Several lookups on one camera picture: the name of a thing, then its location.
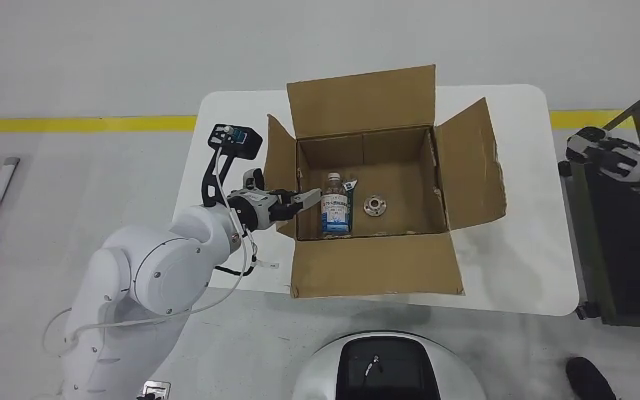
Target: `table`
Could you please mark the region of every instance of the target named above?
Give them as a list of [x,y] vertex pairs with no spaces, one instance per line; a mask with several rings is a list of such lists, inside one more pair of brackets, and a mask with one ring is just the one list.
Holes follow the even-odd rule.
[[[566,315],[578,304],[578,285],[569,240],[562,187],[547,102],[530,85],[439,86],[436,123],[440,124],[486,97],[502,164],[507,215],[493,223],[452,232],[465,294],[432,293],[364,296],[371,301]],[[236,160],[226,178],[229,192],[242,184],[249,168],[264,167],[267,117],[273,114],[293,133],[284,90],[214,92],[202,101],[176,201],[174,216],[201,204],[200,185],[213,150],[207,145],[216,123],[250,126],[265,142],[253,161]],[[277,269],[256,268],[240,290],[289,294],[294,241],[275,231],[255,232],[261,260]],[[241,252],[225,263],[239,270]],[[211,287],[228,288],[235,277],[215,271]]]

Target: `open cardboard box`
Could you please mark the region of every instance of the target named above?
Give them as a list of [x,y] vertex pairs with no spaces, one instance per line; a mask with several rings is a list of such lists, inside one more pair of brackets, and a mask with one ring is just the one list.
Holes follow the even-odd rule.
[[[296,240],[293,297],[462,294],[450,230],[505,215],[502,170],[485,99],[440,126],[435,66],[287,85],[294,139],[269,116],[268,188],[356,178],[352,235],[322,238],[319,205],[279,226]],[[380,217],[364,200],[387,202]]]

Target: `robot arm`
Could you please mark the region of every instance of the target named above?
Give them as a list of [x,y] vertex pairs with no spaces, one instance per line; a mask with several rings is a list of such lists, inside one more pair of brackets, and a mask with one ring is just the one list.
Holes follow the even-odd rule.
[[[232,133],[240,128],[231,127]],[[257,134],[248,129],[235,132],[236,137],[242,140],[241,134],[246,133],[245,142],[257,140]],[[219,132],[230,133],[225,127]],[[245,151],[231,144],[233,151]],[[303,194],[265,191],[260,170],[248,171],[241,190],[221,197],[218,153],[229,148],[219,144],[214,148],[214,167],[210,165],[203,180],[205,206],[185,209],[167,231],[124,227],[93,254],[65,327],[64,399],[135,399],[175,346],[189,315],[218,304],[239,284],[243,274],[225,297],[191,310],[214,267],[244,247],[245,231],[292,219],[320,200],[319,189]],[[245,152],[244,157],[252,154],[255,157],[257,150]],[[225,166],[233,158],[227,156]],[[211,184],[214,168],[216,195],[209,197],[204,187]],[[244,268],[247,257],[245,251]]]

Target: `cable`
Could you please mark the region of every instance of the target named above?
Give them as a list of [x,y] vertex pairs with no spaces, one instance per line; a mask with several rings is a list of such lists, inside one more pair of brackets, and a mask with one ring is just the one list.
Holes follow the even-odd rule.
[[55,320],[57,320],[64,314],[68,313],[69,311],[71,311],[71,307],[67,308],[66,310],[60,311],[59,313],[54,315],[54,317],[49,320],[49,322],[47,323],[47,326],[44,328],[44,332],[42,332],[42,336],[40,337],[40,347],[42,347],[42,351],[44,351],[45,354],[48,354],[50,356],[58,355],[56,352],[49,351],[49,349],[47,349],[47,345],[45,344],[45,339],[47,337],[47,332],[49,332],[49,328],[51,328],[51,324],[53,324]]
[[251,231],[250,230],[245,230],[245,232],[247,233],[247,236],[249,237],[249,241],[251,241],[251,248],[253,249],[253,254],[251,255],[251,264],[249,265],[249,269],[247,270],[247,272],[242,273],[240,271],[236,271],[233,270],[231,268],[226,268],[223,267],[221,265],[216,265],[214,267],[214,269],[230,274],[230,275],[234,275],[234,276],[249,276],[251,275],[251,273],[253,272],[253,270],[256,267],[256,264],[258,263],[258,245],[256,244],[256,242],[253,240],[253,235],[251,235]]
[[[182,312],[179,312],[177,314],[169,315],[169,316],[166,316],[166,317],[158,317],[158,318],[151,318],[151,319],[144,319],[144,320],[137,320],[137,321],[124,321],[124,322],[115,322],[115,323],[110,323],[110,324],[83,325],[83,326],[79,327],[78,329],[76,329],[75,331],[73,331],[66,338],[67,339],[67,344],[68,344],[67,348],[65,348],[65,349],[63,349],[63,350],[61,350],[60,352],[57,352],[57,353],[55,353],[55,352],[47,352],[47,354],[54,354],[56,356],[62,356],[62,355],[67,354],[69,351],[73,350],[73,348],[75,348],[75,346],[78,344],[78,335],[80,333],[86,331],[86,330],[89,330],[89,329],[115,328],[115,327],[122,327],[122,326],[134,326],[134,325],[142,325],[142,324],[160,323],[160,322],[164,322],[164,321],[167,321],[167,320],[170,320],[170,319],[173,319],[173,318],[184,317],[184,316],[197,314],[199,312],[208,310],[211,307],[217,306],[218,304],[222,303],[229,296],[231,296],[231,293],[233,293],[236,290],[236,288],[238,287],[238,285],[240,285],[240,281],[242,280],[242,277],[244,276],[244,273],[247,270],[248,257],[247,257],[247,245],[244,242],[244,239],[242,238],[242,235],[241,235],[241,232],[243,232],[244,229],[241,226],[239,226],[239,221],[236,222],[236,219],[233,218],[233,213],[235,212],[235,210],[233,210],[229,206],[229,201],[227,200],[227,196],[224,193],[224,190],[222,189],[222,183],[220,182],[219,168],[218,168],[218,164],[219,164],[219,160],[220,160],[220,153],[221,152],[218,152],[218,154],[216,155],[216,167],[215,167],[216,181],[218,183],[218,188],[220,189],[220,194],[222,196],[222,199],[224,200],[224,204],[227,207],[227,210],[229,210],[229,219],[231,220],[231,224],[233,225],[233,228],[236,230],[238,235],[240,235],[240,243],[242,244],[242,253],[244,254],[244,261],[242,262],[242,271],[240,272],[240,275],[238,276],[238,279],[236,280],[234,285],[220,299],[214,301],[213,303],[211,303],[211,304],[209,304],[209,305],[207,305],[205,307],[201,307],[201,308],[198,308],[196,310],[182,311]],[[251,238],[250,240],[251,240],[251,243],[252,243],[252,249],[257,250],[257,246],[253,242],[253,238]],[[69,311],[71,311],[71,309],[61,311],[55,317],[53,317],[51,319],[51,321],[49,321],[49,323],[47,324],[47,327],[45,328],[45,331],[42,334],[43,344],[44,344],[44,337],[46,336],[47,331],[49,330],[49,327],[51,326],[53,321],[55,321],[62,314],[67,313]]]

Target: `gray floor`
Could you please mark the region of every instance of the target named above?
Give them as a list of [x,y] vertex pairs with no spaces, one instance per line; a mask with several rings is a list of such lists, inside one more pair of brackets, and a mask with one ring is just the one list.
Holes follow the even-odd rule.
[[0,115],[195,114],[218,90],[437,64],[557,109],[638,97],[637,0],[2,0]]
[[[560,142],[563,134],[556,133]],[[122,224],[169,222],[190,138],[0,135],[0,158],[23,158],[0,207],[2,398],[55,391],[62,374],[59,361],[40,351],[44,324],[70,305],[88,258],[108,234]],[[210,290],[201,302],[220,294]],[[574,354],[596,363],[619,397],[640,392],[639,329],[574,316],[251,292],[194,316],[154,378],[170,381],[175,399],[286,399],[301,363],[319,346],[377,328],[419,333],[455,351],[490,399],[571,399],[563,359]]]

